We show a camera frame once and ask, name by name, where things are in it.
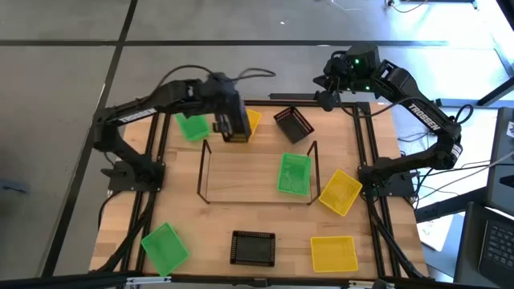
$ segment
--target yellow plastic basket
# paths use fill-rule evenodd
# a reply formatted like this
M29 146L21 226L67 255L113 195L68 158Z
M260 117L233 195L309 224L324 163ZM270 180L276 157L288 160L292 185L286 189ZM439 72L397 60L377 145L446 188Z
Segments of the yellow plastic basket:
M362 184L338 169L323 189L320 201L338 213L345 216L350 210L357 195L361 192Z
M311 253L316 273L359 270L355 245L350 236L312 237Z
M263 114L260 112L251 110L251 109L247 109L247 115L248 115L248 122L250 122L250 130L251 130L250 139L248 140L248 141L250 141L251 138L254 136L255 129L257 128L257 125L259 124L260 118L263 116Z

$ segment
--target gray floor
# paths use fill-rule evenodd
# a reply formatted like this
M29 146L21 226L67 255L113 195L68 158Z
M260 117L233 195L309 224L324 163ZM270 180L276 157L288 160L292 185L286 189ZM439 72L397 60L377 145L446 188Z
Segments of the gray floor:
M483 14L469 4L431 3L399 14L377 1L336 3L339 6L325 0L141 1L128 39L445 40L450 47L380 47L380 53L407 68L431 99L480 98L508 78ZM129 0L1 0L0 39L117 39L128 7ZM276 71L274 79L242 81L238 89L247 98L314 92L318 88L312 77L321 74L332 51L342 48L346 47L125 48L108 104L148 94L166 71L186 63L228 75L246 67ZM0 47L0 176L31 188L26 195L0 194L0 279L39 273L112 53L112 47ZM203 76L188 70L174 77ZM372 99L365 94L344 97ZM399 136L424 131L402 108L395 108L394 115ZM494 115L478 113L473 128L465 128L464 141L490 132ZM412 125L400 127L400 122ZM480 154L465 149L469 157L463 155L464 162L487 159L490 148L486 140L483 143ZM421 144L403 148L414 153ZM100 174L103 166L103 157L93 153L56 274L88 269L96 215L107 186ZM444 180L429 181L427 185L436 186Z

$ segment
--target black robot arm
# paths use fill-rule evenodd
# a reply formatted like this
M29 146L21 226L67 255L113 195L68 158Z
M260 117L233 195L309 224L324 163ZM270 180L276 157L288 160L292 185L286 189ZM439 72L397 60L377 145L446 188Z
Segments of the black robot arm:
M407 70L387 60L380 62L376 46L359 45L334 52L324 74L314 82L326 89L315 97L325 111L331 111L341 101L341 92L374 92L376 98L383 96L405 107L438 137L423 152L398 159L379 157L373 166L361 167L359 178L365 187L384 186L395 173L426 167L452 169L457 162L462 152L460 124L419 91Z
M161 188L164 166L128 145L118 127L156 113L184 113L185 117L214 113L214 131L226 142L248 142L250 125L234 82L223 73L207 80L174 80L159 86L149 96L103 109L94 119L94 148L114 153L122 161L102 172L111 178L109 189L154 191Z

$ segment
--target green basket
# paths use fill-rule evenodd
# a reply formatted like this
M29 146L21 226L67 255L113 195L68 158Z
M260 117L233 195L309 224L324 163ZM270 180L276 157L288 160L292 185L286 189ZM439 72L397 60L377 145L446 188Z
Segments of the green basket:
M310 194L311 158L304 155L285 153L280 164L279 184L280 192L299 195Z
M188 141L200 140L209 136L209 124L205 116L190 116L186 118L183 113L175 115L182 134Z
M141 245L160 276L167 276L190 256L167 222L144 237Z

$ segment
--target black plastic basket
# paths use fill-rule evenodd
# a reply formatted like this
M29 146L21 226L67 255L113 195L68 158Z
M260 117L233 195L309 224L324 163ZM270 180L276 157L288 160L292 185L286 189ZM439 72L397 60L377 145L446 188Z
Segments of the black plastic basket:
M295 144L314 132L298 108L291 106L273 116L280 129L285 133L291 143Z
M230 264L273 267L275 265L275 234L234 231Z

